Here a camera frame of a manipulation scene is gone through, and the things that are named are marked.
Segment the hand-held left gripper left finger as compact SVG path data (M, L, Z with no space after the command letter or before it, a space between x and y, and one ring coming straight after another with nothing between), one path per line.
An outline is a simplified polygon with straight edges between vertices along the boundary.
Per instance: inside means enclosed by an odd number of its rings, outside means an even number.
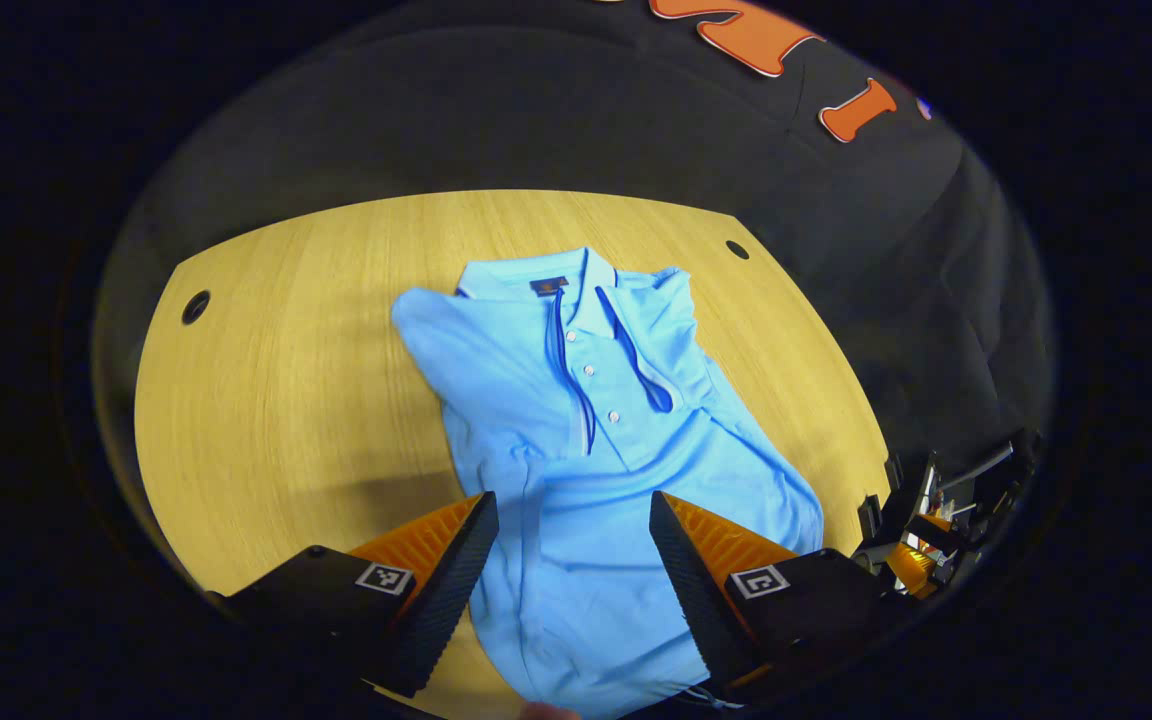
M410 698L442 659L498 530L488 491L349 552L311 544L210 600L266 647Z

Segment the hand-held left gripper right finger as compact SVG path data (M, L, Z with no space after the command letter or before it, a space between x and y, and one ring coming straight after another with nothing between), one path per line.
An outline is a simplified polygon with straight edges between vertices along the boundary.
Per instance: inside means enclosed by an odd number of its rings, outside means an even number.
M836 550L795 553L660 491L649 530L721 698L805 691L887 632L887 592Z

